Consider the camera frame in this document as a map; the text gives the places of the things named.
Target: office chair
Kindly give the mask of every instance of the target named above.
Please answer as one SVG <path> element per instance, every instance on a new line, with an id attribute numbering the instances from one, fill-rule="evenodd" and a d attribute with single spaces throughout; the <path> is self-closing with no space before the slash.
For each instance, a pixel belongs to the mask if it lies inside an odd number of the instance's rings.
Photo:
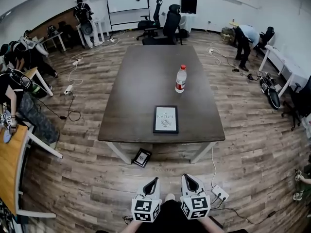
<path id="1" fill-rule="evenodd" d="M 290 114 L 293 117 L 293 127 L 291 130 L 293 131 L 296 127 L 296 119 L 298 120 L 298 126 L 300 126 L 300 116 L 307 117 L 311 113 L 311 76 L 304 88 L 302 88 L 299 93 L 296 93 L 297 89 L 300 88 L 300 84 L 296 83 L 296 88 L 294 92 L 291 90 L 291 98 L 294 104 L 294 108 L 291 107 L 286 101 L 283 102 L 283 105 L 286 105 L 290 111 L 283 112 L 282 117 L 285 114 Z"/>
<path id="2" fill-rule="evenodd" d="M 148 37 L 142 40 L 143 45 L 176 45 L 177 38 L 175 32 L 179 28 L 180 22 L 180 5 L 172 4 L 169 7 L 167 18 L 163 28 L 164 36 Z"/>
<path id="3" fill-rule="evenodd" d="M 274 32 L 274 28 L 273 27 L 268 27 L 266 33 L 261 32 L 261 34 L 260 34 L 261 42 L 259 42 L 257 44 L 257 46 L 255 47 L 255 50 L 257 52 L 256 57 L 258 57 L 259 50 L 260 49 L 265 49 L 265 46 L 267 46 L 269 44 L 269 41 L 272 39 L 272 37 L 274 35 L 275 35 L 275 32 Z"/>
<path id="4" fill-rule="evenodd" d="M 144 30 L 144 33 L 136 38 L 136 40 L 139 40 L 140 37 L 143 36 L 157 36 L 157 33 L 155 33 L 155 30 L 160 28 L 160 20 L 159 20 L 159 12 L 160 7 L 162 5 L 162 0 L 156 1 L 156 8 L 154 13 L 154 21 L 148 20 L 148 16 L 141 16 L 144 17 L 145 20 L 142 20 L 138 23 L 138 29 Z"/>

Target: dark wooden table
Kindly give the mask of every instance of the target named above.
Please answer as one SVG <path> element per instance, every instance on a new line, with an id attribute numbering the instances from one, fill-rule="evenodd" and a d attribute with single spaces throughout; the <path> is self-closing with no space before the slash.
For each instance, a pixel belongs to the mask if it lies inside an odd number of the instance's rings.
<path id="1" fill-rule="evenodd" d="M 183 93 L 176 75 L 186 65 Z M 176 105 L 179 134 L 154 134 L 156 105 Z M 206 73 L 192 46 L 131 46 L 114 82 L 98 140 L 126 163 L 131 159 L 115 142 L 205 143 L 191 158 L 196 163 L 225 134 Z"/>

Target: computer monitor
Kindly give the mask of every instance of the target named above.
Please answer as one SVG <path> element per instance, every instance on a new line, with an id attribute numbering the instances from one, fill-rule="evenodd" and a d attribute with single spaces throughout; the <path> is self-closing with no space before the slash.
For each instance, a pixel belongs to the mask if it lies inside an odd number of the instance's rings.
<path id="1" fill-rule="evenodd" d="M 196 14 L 197 0 L 181 0 L 181 13 Z"/>

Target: plastic water bottle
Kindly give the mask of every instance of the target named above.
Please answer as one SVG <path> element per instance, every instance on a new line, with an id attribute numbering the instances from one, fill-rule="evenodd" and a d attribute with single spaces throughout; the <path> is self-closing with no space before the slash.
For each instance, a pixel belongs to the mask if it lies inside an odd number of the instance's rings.
<path id="1" fill-rule="evenodd" d="M 187 78 L 186 66 L 181 65 L 180 70 L 177 73 L 176 87 L 175 87 L 176 92 L 182 93 L 184 91 L 186 78 Z"/>

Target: white shirt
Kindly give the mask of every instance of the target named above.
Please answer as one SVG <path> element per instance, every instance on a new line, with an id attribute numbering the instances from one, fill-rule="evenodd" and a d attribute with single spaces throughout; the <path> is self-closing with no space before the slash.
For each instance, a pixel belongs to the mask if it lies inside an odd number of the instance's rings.
<path id="1" fill-rule="evenodd" d="M 239 27 L 243 31 L 243 34 L 252 43 L 253 48 L 257 46 L 260 39 L 259 33 L 252 26 L 249 25 L 240 25 Z"/>

